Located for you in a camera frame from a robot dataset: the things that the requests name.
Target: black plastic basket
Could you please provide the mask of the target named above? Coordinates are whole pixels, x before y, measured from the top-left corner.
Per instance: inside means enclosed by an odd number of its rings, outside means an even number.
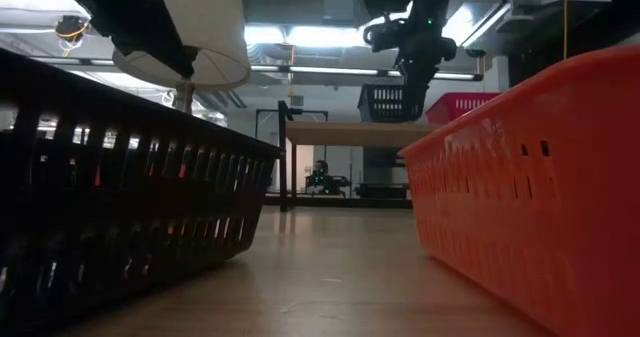
[[[358,109],[363,122],[400,123],[420,118],[424,99],[403,98],[401,85],[363,85]]]
[[[278,148],[1,49],[0,61],[0,106],[17,111],[0,131],[0,335],[251,246]],[[43,116],[57,121],[49,138]]]

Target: white lamp shade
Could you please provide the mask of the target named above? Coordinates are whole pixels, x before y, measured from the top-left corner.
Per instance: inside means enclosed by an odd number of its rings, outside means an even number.
[[[244,84],[250,72],[244,40],[242,0],[164,0],[182,43],[199,49],[191,82],[199,90],[225,90]],[[113,61],[123,72],[149,83],[176,88],[182,77],[146,52]]]

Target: orange plastic basket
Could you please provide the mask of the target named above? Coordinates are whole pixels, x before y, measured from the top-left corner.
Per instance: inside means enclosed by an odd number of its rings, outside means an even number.
[[[572,58],[403,150],[424,248],[561,336],[640,336],[639,66]]]

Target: pink basket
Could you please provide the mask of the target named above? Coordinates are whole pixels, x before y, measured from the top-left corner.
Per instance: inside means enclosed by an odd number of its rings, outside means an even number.
[[[445,93],[427,111],[429,123],[445,125],[491,101],[500,93]]]

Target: wooden floor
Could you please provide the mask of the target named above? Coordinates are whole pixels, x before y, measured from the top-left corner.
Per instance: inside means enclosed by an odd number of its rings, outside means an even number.
[[[220,269],[59,336],[548,336],[420,249],[410,211],[265,208]]]

